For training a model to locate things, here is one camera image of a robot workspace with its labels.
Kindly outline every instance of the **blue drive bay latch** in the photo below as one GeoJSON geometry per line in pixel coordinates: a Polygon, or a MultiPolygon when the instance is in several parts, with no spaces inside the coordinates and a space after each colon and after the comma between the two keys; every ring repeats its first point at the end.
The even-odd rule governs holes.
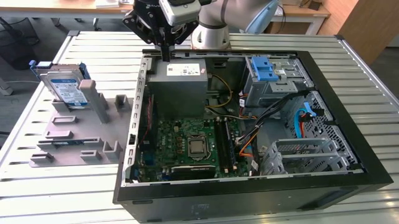
{"type": "Polygon", "coordinates": [[[251,59],[257,81],[277,81],[279,76],[275,74],[273,64],[271,64],[268,58],[264,56],[253,56],[251,59]]]}

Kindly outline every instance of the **table leg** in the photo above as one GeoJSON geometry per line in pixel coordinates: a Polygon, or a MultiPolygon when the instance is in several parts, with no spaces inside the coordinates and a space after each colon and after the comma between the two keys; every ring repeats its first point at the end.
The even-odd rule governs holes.
{"type": "Polygon", "coordinates": [[[60,18],[51,18],[52,23],[55,24],[56,27],[59,27],[60,24],[60,18]]]}
{"type": "Polygon", "coordinates": [[[305,35],[317,35],[325,17],[313,17],[313,21],[307,29],[305,35]]]}
{"type": "Polygon", "coordinates": [[[95,31],[101,31],[101,28],[97,27],[99,24],[99,18],[93,19],[93,27],[95,27],[95,31]]]}
{"type": "Polygon", "coordinates": [[[12,94],[12,92],[13,92],[12,88],[9,87],[9,85],[0,78],[0,93],[4,96],[9,96],[12,94]]]}

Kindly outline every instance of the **metal frame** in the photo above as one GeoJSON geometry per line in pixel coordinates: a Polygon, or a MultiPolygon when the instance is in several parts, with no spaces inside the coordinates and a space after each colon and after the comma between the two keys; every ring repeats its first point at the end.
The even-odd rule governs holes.
{"type": "MultiPolygon", "coordinates": [[[[136,81],[141,49],[152,47],[129,32],[80,32],[72,38],[60,63],[83,61],[88,64],[91,76],[104,93],[133,94],[131,85],[136,81]],[[101,66],[93,64],[95,58],[101,61],[101,66]]],[[[356,58],[332,36],[231,34],[231,43],[233,49],[311,52],[395,183],[379,191],[345,199],[324,210],[197,220],[195,223],[395,223],[399,216],[399,115],[395,102],[393,105],[389,104],[387,92],[383,88],[377,89],[376,83],[369,80],[369,77],[376,77],[375,74],[359,67],[356,58]]],[[[189,41],[176,47],[188,49],[189,41]]],[[[135,222],[123,207],[111,202],[116,165],[49,170],[33,169],[24,164],[30,156],[29,150],[33,150],[29,142],[36,141],[36,136],[30,134],[40,134],[45,128],[40,122],[49,119],[45,117],[45,110],[51,109],[51,103],[42,101],[51,99],[49,95],[40,84],[0,150],[0,177],[4,180],[0,182],[0,206],[8,208],[1,213],[2,222],[135,222]]]]}

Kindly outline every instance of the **green motherboard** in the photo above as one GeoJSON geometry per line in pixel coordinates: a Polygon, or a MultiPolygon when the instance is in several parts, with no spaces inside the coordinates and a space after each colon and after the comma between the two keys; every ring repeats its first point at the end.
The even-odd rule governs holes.
{"type": "MultiPolygon", "coordinates": [[[[237,121],[227,121],[229,137],[239,136],[237,121]]],[[[235,169],[225,172],[219,165],[219,150],[215,136],[215,120],[179,119],[160,120],[157,123],[156,150],[143,155],[153,160],[151,165],[140,167],[143,182],[167,181],[165,173],[175,166],[211,165],[216,167],[215,178],[247,176],[247,162],[236,160],[235,169]]]]}

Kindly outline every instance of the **wooden cabinet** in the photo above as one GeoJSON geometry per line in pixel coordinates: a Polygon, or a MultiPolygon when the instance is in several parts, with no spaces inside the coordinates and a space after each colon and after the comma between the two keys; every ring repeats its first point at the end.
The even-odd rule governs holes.
{"type": "Polygon", "coordinates": [[[399,34],[397,0],[324,0],[331,13],[320,35],[340,34],[371,64],[399,34]]]}

